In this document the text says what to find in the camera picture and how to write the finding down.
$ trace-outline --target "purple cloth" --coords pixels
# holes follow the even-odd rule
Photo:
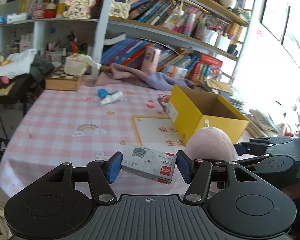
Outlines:
[[[157,90],[172,90],[173,85],[195,88],[195,85],[189,80],[171,78],[162,72],[150,74],[146,79],[146,83]]]

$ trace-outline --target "pink plush toy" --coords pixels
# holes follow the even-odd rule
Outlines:
[[[228,135],[216,127],[204,127],[189,139],[184,152],[190,159],[212,159],[232,162],[239,156]]]

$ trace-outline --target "wooden chessboard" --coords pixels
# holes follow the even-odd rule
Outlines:
[[[72,76],[64,72],[65,66],[62,65],[56,69],[46,79],[46,89],[49,90],[65,90],[77,91],[81,82],[82,76]]]

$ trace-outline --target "red label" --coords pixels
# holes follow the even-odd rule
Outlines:
[[[171,168],[168,166],[162,166],[160,174],[170,176]]]
[[[168,183],[168,181],[166,179],[158,179],[158,182],[161,182],[161,183],[164,183],[164,184]]]

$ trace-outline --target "white cloth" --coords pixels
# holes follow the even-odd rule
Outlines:
[[[8,56],[11,62],[0,67],[0,77],[14,79],[16,76],[30,73],[30,66],[33,63],[36,49],[27,49],[21,54],[15,53]]]

